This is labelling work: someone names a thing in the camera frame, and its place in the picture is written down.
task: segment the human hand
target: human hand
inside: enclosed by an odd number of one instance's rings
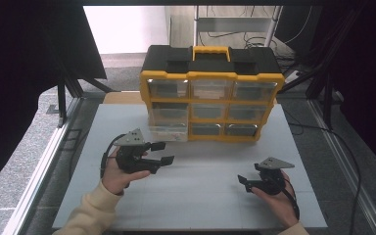
[[[287,180],[286,190],[293,197],[295,197],[295,192],[292,189],[291,184],[289,183],[289,176],[283,170],[282,174],[283,177]],[[252,192],[262,198],[270,206],[270,209],[277,216],[277,218],[285,228],[290,228],[299,222],[296,218],[295,211],[293,210],[291,202],[283,192],[280,192],[277,195],[268,195],[256,187],[252,187]]]
[[[105,173],[102,178],[102,183],[105,188],[113,194],[120,194],[131,181],[145,178],[151,174],[149,170],[138,171],[131,174],[125,173],[118,167],[118,163],[114,158],[118,153],[118,149],[119,147],[116,147],[108,157]]]

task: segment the plastic drawer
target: plastic drawer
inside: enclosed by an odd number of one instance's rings
[[[153,115],[161,118],[186,118],[187,103],[152,103]]]
[[[191,81],[193,99],[228,99],[232,81],[224,79],[195,79]]]
[[[238,120],[256,120],[261,121],[263,119],[266,106],[258,105],[230,105],[228,111],[229,119]]]
[[[234,84],[233,100],[270,101],[276,82],[244,82]]]
[[[224,134],[231,136],[255,136],[258,128],[256,124],[226,124]]]
[[[191,123],[191,133],[193,135],[219,135],[221,124],[216,123]]]
[[[224,104],[191,104],[192,118],[224,118]]]
[[[152,109],[149,111],[149,129],[158,141],[187,141],[188,111]]]
[[[188,128],[185,124],[150,125],[152,137],[156,141],[187,141]]]
[[[153,98],[187,98],[188,80],[148,79],[148,86]]]

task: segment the finger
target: finger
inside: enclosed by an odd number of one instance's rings
[[[115,157],[118,154],[118,149],[120,149],[120,146],[116,146],[116,148],[113,150],[113,152],[109,155],[109,157]]]
[[[290,181],[290,178],[289,178],[289,175],[285,173],[285,171],[283,171],[283,169],[281,169],[282,171],[282,174],[283,174],[283,178],[285,178],[286,180]]]
[[[252,192],[265,201],[267,201],[270,197],[268,194],[264,193],[261,189],[256,187],[252,187]]]
[[[109,158],[108,162],[106,163],[106,167],[118,168],[118,162],[115,158]]]
[[[137,171],[131,174],[127,174],[126,181],[130,182],[133,180],[142,179],[142,178],[148,177],[150,174],[151,174],[151,171],[149,170]]]

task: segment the beige sleeve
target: beige sleeve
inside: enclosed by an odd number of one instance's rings
[[[279,235],[309,235],[302,224],[299,222],[285,231],[279,233]]]
[[[121,196],[109,192],[102,184],[82,197],[81,205],[75,208],[66,225],[53,235],[101,234],[113,223],[115,207]]]

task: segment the white table surface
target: white table surface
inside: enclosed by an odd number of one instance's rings
[[[144,105],[100,105],[69,189],[53,227],[62,227],[81,196],[99,182],[100,161],[118,135],[140,128],[152,139]],[[268,206],[246,193],[237,174],[259,179],[254,169],[267,157],[294,164],[285,169],[295,188],[305,227],[326,227],[305,167],[280,105],[275,105],[258,142],[168,142],[159,159],[175,155],[172,165],[157,174],[132,182],[117,205],[112,230],[241,230],[281,228]]]

